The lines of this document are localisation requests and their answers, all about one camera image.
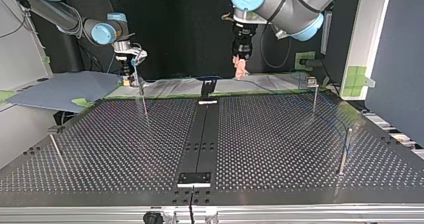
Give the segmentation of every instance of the white wall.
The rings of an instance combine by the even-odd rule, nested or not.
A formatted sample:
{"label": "white wall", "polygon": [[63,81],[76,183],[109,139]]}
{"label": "white wall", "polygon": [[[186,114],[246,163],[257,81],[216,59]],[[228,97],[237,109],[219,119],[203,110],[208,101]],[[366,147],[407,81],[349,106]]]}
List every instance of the white wall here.
{"label": "white wall", "polygon": [[[22,18],[14,0],[4,0]],[[19,27],[20,22],[0,2],[0,36]],[[51,76],[41,57],[44,51],[31,31],[0,38],[0,90],[16,90],[35,80]],[[47,136],[55,124],[54,111],[0,104],[0,168]]]}
{"label": "white wall", "polygon": [[[3,0],[22,20],[15,0]],[[0,36],[19,27],[20,22],[0,3]],[[22,87],[34,80],[51,76],[49,65],[42,62],[44,51],[37,44],[31,31],[21,28],[18,32],[0,39],[0,90]]]}

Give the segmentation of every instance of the white panel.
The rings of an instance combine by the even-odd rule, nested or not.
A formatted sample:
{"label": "white panel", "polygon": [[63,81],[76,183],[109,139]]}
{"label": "white panel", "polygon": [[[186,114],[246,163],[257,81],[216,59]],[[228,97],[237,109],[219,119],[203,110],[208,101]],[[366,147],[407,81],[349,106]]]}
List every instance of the white panel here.
{"label": "white panel", "polygon": [[55,125],[53,114],[20,106],[0,112],[0,168],[47,136],[47,130]]}
{"label": "white panel", "polygon": [[[366,66],[366,76],[371,77],[388,3],[389,0],[360,0],[346,61],[342,90],[350,66]],[[346,97],[343,96],[343,92],[341,94],[345,100],[365,100],[367,90],[368,88],[364,87],[359,97]]]}
{"label": "white panel", "polygon": [[[3,0],[22,20],[15,0]],[[20,25],[10,11],[0,3],[0,36],[15,30]],[[39,78],[51,75],[49,65],[42,62],[44,51],[36,42],[32,31],[22,27],[16,33],[0,39],[0,90],[11,90]]]}

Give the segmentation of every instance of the perforated metal table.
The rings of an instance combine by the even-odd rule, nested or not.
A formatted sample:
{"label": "perforated metal table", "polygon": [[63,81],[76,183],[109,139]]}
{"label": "perforated metal table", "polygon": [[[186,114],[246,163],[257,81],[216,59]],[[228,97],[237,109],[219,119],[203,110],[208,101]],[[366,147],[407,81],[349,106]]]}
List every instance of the perforated metal table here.
{"label": "perforated metal table", "polygon": [[[234,210],[282,218],[317,208],[342,208],[337,215],[360,220],[406,218],[413,210],[424,220],[423,161],[347,103],[320,94],[313,113],[309,93],[217,100],[148,100],[148,116],[137,100],[97,103],[54,136],[56,145],[46,138],[0,171],[0,223],[23,210],[27,216],[19,218],[34,220],[23,207],[39,207],[49,218],[51,208],[93,220],[125,214],[113,216],[117,222],[152,207],[185,213],[182,223],[190,209],[203,221],[218,211],[220,223],[234,223]],[[348,158],[339,175],[343,148]],[[180,173],[204,172],[211,173],[210,188],[177,188]]]}

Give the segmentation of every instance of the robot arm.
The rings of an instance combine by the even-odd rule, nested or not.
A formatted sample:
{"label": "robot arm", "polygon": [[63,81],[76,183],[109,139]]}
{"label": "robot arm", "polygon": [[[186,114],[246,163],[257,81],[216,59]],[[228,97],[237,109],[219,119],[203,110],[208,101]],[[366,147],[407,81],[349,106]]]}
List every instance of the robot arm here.
{"label": "robot arm", "polygon": [[307,41],[321,28],[324,22],[321,12],[333,0],[231,1],[235,7],[234,25],[242,29],[235,35],[235,41],[233,43],[234,60],[246,61],[251,56],[252,49],[245,47],[251,47],[251,43],[250,45],[245,43],[240,45],[239,43],[240,39],[246,39],[247,36],[250,36],[252,27],[254,27],[252,25],[271,23],[276,28],[287,33],[287,36],[291,36],[299,41]]}
{"label": "robot arm", "polygon": [[93,45],[112,45],[116,59],[122,64],[124,85],[138,79],[136,66],[147,57],[139,44],[131,44],[127,18],[123,13],[109,13],[106,21],[81,17],[79,12],[61,0],[23,0],[21,5],[58,27],[61,32],[85,37]]}

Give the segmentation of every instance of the black cable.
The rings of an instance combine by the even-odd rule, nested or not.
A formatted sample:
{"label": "black cable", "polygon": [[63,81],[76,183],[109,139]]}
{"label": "black cable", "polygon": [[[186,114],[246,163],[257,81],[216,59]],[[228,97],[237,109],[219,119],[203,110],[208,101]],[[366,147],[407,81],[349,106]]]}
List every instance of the black cable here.
{"label": "black cable", "polygon": [[269,62],[266,60],[265,55],[264,55],[264,50],[263,50],[263,48],[264,48],[264,44],[263,44],[263,43],[264,43],[264,37],[265,37],[265,32],[266,32],[266,30],[268,29],[269,23],[270,23],[272,20],[274,20],[274,18],[277,16],[277,14],[281,11],[281,8],[284,6],[284,3],[286,3],[286,1],[287,1],[287,0],[281,0],[281,1],[280,1],[280,4],[278,4],[278,6],[277,6],[277,8],[275,9],[275,11],[274,11],[274,12],[272,13],[272,15],[269,17],[269,19],[268,19],[267,23],[265,24],[265,28],[264,28],[264,30],[262,31],[262,34],[261,34],[261,41],[260,41],[259,51],[260,51],[260,53],[261,53],[262,60],[265,62],[265,64],[266,64],[267,66],[269,66],[269,67],[271,67],[271,68],[274,68],[274,69],[278,69],[278,68],[281,68],[281,67],[283,67],[284,65],[286,65],[287,60],[289,59],[290,50],[291,50],[291,39],[290,39],[290,37],[289,37],[289,46],[288,46],[288,48],[287,48],[287,54],[286,54],[286,57],[284,58],[284,61],[283,61],[281,64],[279,64],[279,65],[273,65],[273,64],[269,63]]}
{"label": "black cable", "polygon": [[89,68],[90,71],[93,70],[93,64],[94,64],[99,68],[101,72],[105,72],[103,69],[103,66],[100,64],[99,59],[97,59],[97,57],[94,56],[93,53],[91,53],[87,48],[81,46],[79,43],[78,43],[78,46],[85,53],[85,55],[90,59],[90,68]]}
{"label": "black cable", "polygon": [[14,31],[12,31],[12,32],[9,32],[9,33],[7,33],[7,34],[1,35],[1,36],[0,36],[0,39],[1,39],[1,38],[3,38],[3,37],[10,36],[10,35],[12,35],[12,34],[16,33],[17,31],[19,31],[19,30],[20,30],[20,29],[24,26],[25,21],[26,21],[26,16],[24,16],[24,18],[22,19],[22,22],[21,22],[21,24],[19,25],[19,27],[18,27],[18,28],[16,28],[16,29],[15,29]]}
{"label": "black cable", "polygon": [[[264,28],[264,30],[263,30],[263,32],[262,32],[262,35],[261,35],[261,41],[260,41],[260,53],[261,53],[261,56],[262,56],[262,60],[265,62],[265,64],[267,65],[267,66],[269,66],[269,67],[271,67],[271,68],[274,68],[274,69],[278,69],[278,68],[281,68],[281,67],[283,67],[286,63],[287,63],[287,60],[288,60],[288,58],[289,58],[289,55],[290,55],[290,51],[291,51],[291,39],[290,39],[290,37],[289,37],[289,46],[288,46],[288,48],[287,48],[287,54],[286,54],[286,57],[285,57],[285,59],[284,59],[284,61],[283,61],[283,63],[281,63],[280,65],[272,65],[271,63],[269,63],[267,60],[266,60],[266,58],[265,58],[265,56],[264,56],[264,51],[263,51],[263,41],[264,41],[264,36],[265,36],[265,32],[266,32],[266,30],[267,30],[267,28],[268,28],[268,25],[269,25],[269,23],[270,22],[272,22],[273,20],[274,20],[274,18],[278,15],[278,13],[281,11],[281,8],[284,6],[284,4],[286,3],[286,1],[287,0],[281,0],[280,1],[280,3],[278,4],[278,6],[277,6],[277,8],[275,9],[275,11],[272,13],[272,15],[269,17],[269,19],[268,19],[268,21],[267,21],[267,23],[266,23],[266,25],[265,25],[265,28]],[[306,9],[308,9],[308,10],[310,10],[310,11],[312,11],[312,12],[315,12],[315,13],[320,13],[321,11],[320,10],[317,10],[317,9],[315,9],[315,8],[313,8],[313,7],[311,7],[308,3],[306,3],[304,0],[299,0],[299,2],[306,8]]]}
{"label": "black cable", "polygon": [[288,37],[288,39],[289,39],[289,41],[288,41],[289,44],[288,45],[289,46],[287,47],[287,53],[286,53],[286,57],[284,58],[284,61],[281,64],[279,64],[279,65],[273,65],[273,64],[269,63],[268,60],[266,60],[265,55],[264,55],[264,50],[263,50],[263,48],[264,48],[264,44],[263,44],[263,42],[264,42],[264,36],[265,36],[265,32],[266,32],[267,28],[268,28],[268,24],[266,24],[266,26],[265,26],[262,34],[261,34],[261,42],[260,42],[259,51],[261,53],[262,60],[265,62],[265,64],[267,66],[269,66],[271,68],[274,68],[274,69],[278,69],[278,68],[281,68],[284,65],[286,65],[287,60],[289,59],[290,51],[291,51],[291,38]]}
{"label": "black cable", "polygon": [[193,190],[194,190],[194,188],[191,190],[190,203],[188,205],[188,210],[190,211],[191,224],[195,224],[194,213],[193,213],[193,206],[192,206],[192,202],[193,202]]}
{"label": "black cable", "polygon": [[340,97],[341,96],[340,90],[337,90],[337,87],[334,85],[334,83],[336,83],[336,82],[334,81],[333,78],[331,78],[330,73],[328,72],[327,67],[325,66],[325,62],[324,62],[323,59],[321,59],[321,63],[322,63],[322,67],[324,67],[325,73],[327,74],[328,78],[330,78],[331,83],[333,83],[333,86],[334,86],[334,89],[336,89],[337,95],[339,95],[339,97]]}

